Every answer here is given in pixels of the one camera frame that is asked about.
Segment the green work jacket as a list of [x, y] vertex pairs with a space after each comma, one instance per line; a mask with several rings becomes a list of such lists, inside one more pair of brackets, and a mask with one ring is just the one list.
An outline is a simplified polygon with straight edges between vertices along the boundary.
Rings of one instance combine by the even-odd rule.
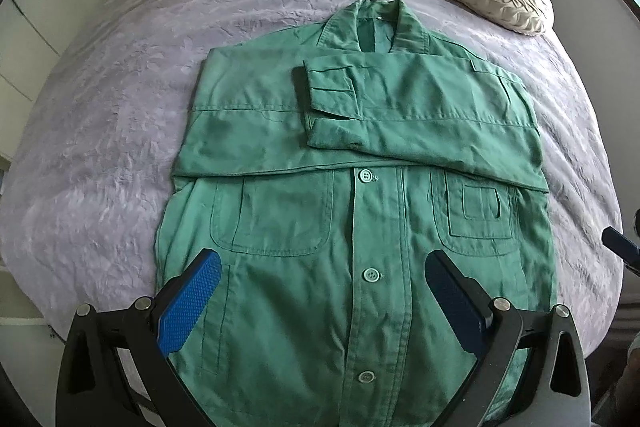
[[211, 50], [171, 178], [158, 280], [222, 264], [174, 358], [217, 425], [433, 424], [474, 359], [432, 251], [521, 309], [556, 297], [523, 81], [399, 0]]

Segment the lavender plush bed blanket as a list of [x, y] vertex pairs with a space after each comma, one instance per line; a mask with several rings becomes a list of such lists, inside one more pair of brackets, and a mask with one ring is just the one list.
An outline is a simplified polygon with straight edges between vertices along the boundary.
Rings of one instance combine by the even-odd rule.
[[[107, 0], [44, 84], [6, 179], [1, 254], [58, 335], [81, 303], [152, 291], [154, 235], [172, 191], [201, 62], [356, 0]], [[454, 0], [402, 0], [422, 24], [523, 80], [544, 144], [558, 271], [582, 347], [613, 320], [623, 263], [601, 233], [622, 223], [597, 116], [552, 31], [525, 37]]]

